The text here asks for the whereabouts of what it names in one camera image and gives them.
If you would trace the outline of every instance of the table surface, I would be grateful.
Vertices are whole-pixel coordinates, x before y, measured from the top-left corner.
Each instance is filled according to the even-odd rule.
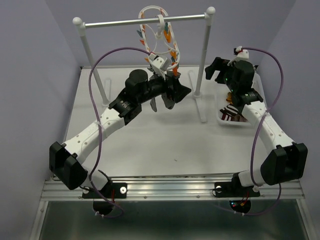
[[[102,83],[111,79],[111,100],[125,87],[125,80],[134,69],[137,68],[98,69]],[[151,77],[150,71],[141,69]],[[189,70],[198,73],[198,67],[180,67],[180,82],[191,88]],[[66,139],[74,137],[96,119],[89,97],[89,73],[90,69],[81,71]],[[157,112],[152,111],[149,102],[144,103],[142,112],[132,122],[103,142],[98,169],[111,177],[208,175],[249,169],[255,131],[250,127],[218,124],[216,84],[203,77],[201,91],[206,123],[200,122],[191,93],[172,110],[165,108],[161,97],[156,98]],[[102,113],[102,100],[94,79],[92,90]],[[260,165],[266,157],[266,149],[259,139],[254,165]],[[97,149],[83,165],[92,168],[96,159]]]

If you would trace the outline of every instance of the purple cable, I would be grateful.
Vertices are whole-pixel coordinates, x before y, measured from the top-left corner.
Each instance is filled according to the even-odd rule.
[[[139,52],[142,52],[142,53],[145,53],[145,54],[150,54],[150,52],[147,52],[143,49],[140,49],[140,48],[135,48],[135,47],[121,47],[121,48],[117,48],[117,49],[114,49],[112,51],[109,51],[107,53],[105,53],[104,55],[102,55],[95,63],[94,65],[92,66],[91,68],[91,71],[90,71],[90,74],[89,74],[89,94],[90,94],[90,99],[91,99],[91,102],[92,102],[92,106],[93,106],[93,109],[94,109],[94,113],[95,113],[95,117],[96,117],[96,120],[101,124],[101,121],[100,121],[100,117],[99,117],[99,113],[98,113],[98,109],[97,109],[97,106],[96,106],[96,102],[94,100],[94,96],[92,94],[92,87],[91,87],[91,78],[92,78],[92,74],[96,68],[96,66],[98,65],[98,63],[104,59],[106,56],[114,53],[114,52],[118,52],[118,51],[122,51],[122,50],[135,50],[135,51],[139,51]],[[99,161],[100,161],[100,157],[101,157],[101,150],[102,150],[102,129],[101,129],[101,125],[98,125],[98,131],[99,131],[99,144],[98,144],[98,154],[97,154],[97,157],[96,157],[96,161],[95,161],[95,164],[94,164],[94,167],[92,169],[92,171],[90,172],[89,174],[89,180],[90,180],[90,183],[94,189],[94,191],[103,199],[105,200],[107,203],[109,203],[110,205],[118,208],[121,210],[121,213],[119,215],[116,215],[116,216],[104,216],[104,215],[101,215],[99,214],[98,212],[95,212],[97,215],[103,217],[103,218],[107,218],[107,219],[114,219],[114,218],[118,218],[120,216],[122,216],[124,214],[124,209],[122,207],[120,207],[119,205],[115,204],[114,202],[108,200],[105,196],[103,196],[99,190],[96,188],[94,182],[92,181],[92,175],[94,173],[94,171],[96,170],[96,168],[98,167],[98,164],[99,164]]]
[[[261,52],[261,53],[267,54],[270,57],[272,57],[275,60],[275,62],[278,65],[278,67],[279,67],[280,76],[281,76],[281,83],[280,83],[280,88],[279,88],[278,94],[277,94],[275,100],[273,101],[273,103],[266,109],[264,115],[262,116],[262,118],[261,118],[261,120],[260,120],[260,122],[258,124],[258,127],[256,129],[256,132],[255,132],[255,135],[254,135],[254,139],[253,139],[253,144],[252,144],[252,149],[251,149],[251,160],[250,160],[250,176],[251,176],[251,180],[252,180],[253,184],[258,186],[258,184],[256,183],[256,181],[254,179],[255,149],[256,149],[256,145],[257,145],[257,141],[258,141],[258,136],[259,136],[260,130],[261,130],[263,122],[264,122],[264,120],[265,120],[265,118],[267,116],[266,114],[269,113],[271,111],[271,109],[276,105],[276,103],[278,102],[279,97],[281,95],[282,89],[284,87],[284,71],[283,71],[283,69],[281,67],[281,64],[280,64],[279,60],[272,53],[270,53],[268,51],[265,51],[265,50],[262,50],[262,49],[259,49],[259,48],[254,48],[254,47],[243,47],[242,49]],[[278,194],[278,197],[276,198],[275,203],[271,207],[269,207],[266,210],[261,211],[261,212],[246,213],[245,215],[246,216],[260,216],[262,214],[265,214],[265,213],[268,213],[268,212],[272,211],[279,204],[280,197],[281,197],[281,192],[282,192],[282,187],[281,187],[281,184],[279,183],[279,194]],[[228,212],[234,212],[234,211],[232,211],[230,209],[226,209],[226,208],[223,208],[223,207],[220,207],[220,206],[217,206],[217,205],[216,205],[216,207],[219,208],[219,209],[228,211]]]

